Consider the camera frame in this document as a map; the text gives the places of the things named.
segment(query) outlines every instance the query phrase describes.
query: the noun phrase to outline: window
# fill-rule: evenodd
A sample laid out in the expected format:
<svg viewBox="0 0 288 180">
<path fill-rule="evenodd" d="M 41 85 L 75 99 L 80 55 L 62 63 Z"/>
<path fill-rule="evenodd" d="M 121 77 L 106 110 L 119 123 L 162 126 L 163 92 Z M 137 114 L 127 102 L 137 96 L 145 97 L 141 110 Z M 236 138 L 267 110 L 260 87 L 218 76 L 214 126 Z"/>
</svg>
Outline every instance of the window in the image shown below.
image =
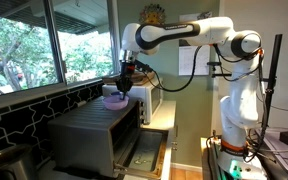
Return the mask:
<svg viewBox="0 0 288 180">
<path fill-rule="evenodd" d="M 0 2 L 0 95 L 116 72 L 107 2 Z"/>
</svg>

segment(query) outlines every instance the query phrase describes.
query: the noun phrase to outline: toaster oven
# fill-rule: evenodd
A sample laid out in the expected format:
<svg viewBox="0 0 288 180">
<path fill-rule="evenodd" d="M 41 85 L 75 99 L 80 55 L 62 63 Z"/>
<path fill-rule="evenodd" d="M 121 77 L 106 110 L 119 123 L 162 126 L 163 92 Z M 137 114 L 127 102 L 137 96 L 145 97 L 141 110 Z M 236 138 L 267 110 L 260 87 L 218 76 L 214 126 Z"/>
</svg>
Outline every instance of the toaster oven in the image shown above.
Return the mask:
<svg viewBox="0 0 288 180">
<path fill-rule="evenodd" d="M 141 128 L 140 101 L 117 111 L 102 97 L 48 122 L 55 170 L 76 176 L 161 177 L 168 131 Z"/>
</svg>

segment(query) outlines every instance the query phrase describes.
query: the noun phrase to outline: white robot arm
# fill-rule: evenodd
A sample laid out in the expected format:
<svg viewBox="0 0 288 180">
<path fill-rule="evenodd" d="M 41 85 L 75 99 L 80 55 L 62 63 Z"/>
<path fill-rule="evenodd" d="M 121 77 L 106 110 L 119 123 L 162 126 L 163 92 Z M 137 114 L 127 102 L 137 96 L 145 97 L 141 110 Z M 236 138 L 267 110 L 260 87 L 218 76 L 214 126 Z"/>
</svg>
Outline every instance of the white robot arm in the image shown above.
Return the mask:
<svg viewBox="0 0 288 180">
<path fill-rule="evenodd" d="M 121 74 L 116 82 L 117 88 L 124 93 L 132 87 L 131 75 L 135 70 L 137 55 L 152 55 L 159 49 L 159 44 L 172 39 L 185 39 L 194 46 L 214 45 L 222 57 L 234 63 L 233 81 L 230 83 L 230 96 L 221 100 L 221 118 L 223 124 L 222 155 L 218 164 L 229 172 L 232 161 L 241 162 L 239 167 L 248 165 L 243 162 L 245 155 L 245 129 L 257 125 L 256 90 L 257 68 L 261 63 L 261 38 L 255 31 L 233 29 L 233 22 L 228 17 L 214 17 L 204 20 L 174 23 L 166 25 L 129 24 L 126 26 L 120 54 Z M 242 174 L 248 179 L 261 179 L 260 168 L 254 176 Z M 239 172 L 235 178 L 242 176 Z"/>
</svg>

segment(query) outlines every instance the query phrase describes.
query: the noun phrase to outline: window frame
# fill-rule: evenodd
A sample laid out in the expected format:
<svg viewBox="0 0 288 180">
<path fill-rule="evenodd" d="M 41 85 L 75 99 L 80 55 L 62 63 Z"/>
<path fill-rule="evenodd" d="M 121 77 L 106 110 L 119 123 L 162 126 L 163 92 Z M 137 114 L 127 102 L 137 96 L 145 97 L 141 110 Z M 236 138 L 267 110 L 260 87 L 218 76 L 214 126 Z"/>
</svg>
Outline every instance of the window frame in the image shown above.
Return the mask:
<svg viewBox="0 0 288 180">
<path fill-rule="evenodd" d="M 108 8 L 108 18 L 109 18 L 109 32 L 111 35 L 111 45 L 112 47 L 112 61 L 113 61 L 113 71 L 118 73 L 119 71 L 119 50 L 120 50 L 120 41 L 119 41 L 119 28 L 118 28 L 118 12 L 117 12 L 117 2 L 116 0 L 106 0 Z M 43 87 L 37 87 L 22 91 L 15 91 L 8 94 L 0 95 L 0 108 L 4 108 L 16 103 L 41 98 L 43 96 L 68 90 L 74 87 L 82 86 L 85 84 L 95 83 L 101 81 L 101 77 L 94 78 L 90 80 L 85 80 L 81 82 L 75 82 L 67 84 L 65 78 L 65 65 L 62 60 L 60 44 L 56 29 L 56 22 L 54 17 L 53 3 L 52 0 L 43 0 L 44 11 L 45 11 L 45 21 L 48 26 L 49 37 L 51 42 L 51 48 L 54 57 L 54 67 L 57 69 L 57 76 L 59 82 L 56 84 L 46 85 Z"/>
</svg>

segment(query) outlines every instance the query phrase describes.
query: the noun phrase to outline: purple object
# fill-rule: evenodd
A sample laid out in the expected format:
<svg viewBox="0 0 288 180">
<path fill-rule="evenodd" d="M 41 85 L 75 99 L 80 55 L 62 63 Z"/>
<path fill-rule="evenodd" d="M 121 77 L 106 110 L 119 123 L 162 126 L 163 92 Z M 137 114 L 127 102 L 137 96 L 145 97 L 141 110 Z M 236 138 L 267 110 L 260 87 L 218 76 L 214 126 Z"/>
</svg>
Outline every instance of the purple object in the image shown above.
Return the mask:
<svg viewBox="0 0 288 180">
<path fill-rule="evenodd" d="M 120 99 L 120 95 L 108 96 L 103 99 L 104 106 L 110 110 L 123 109 L 128 104 L 128 96 L 125 96 L 124 100 Z"/>
</svg>

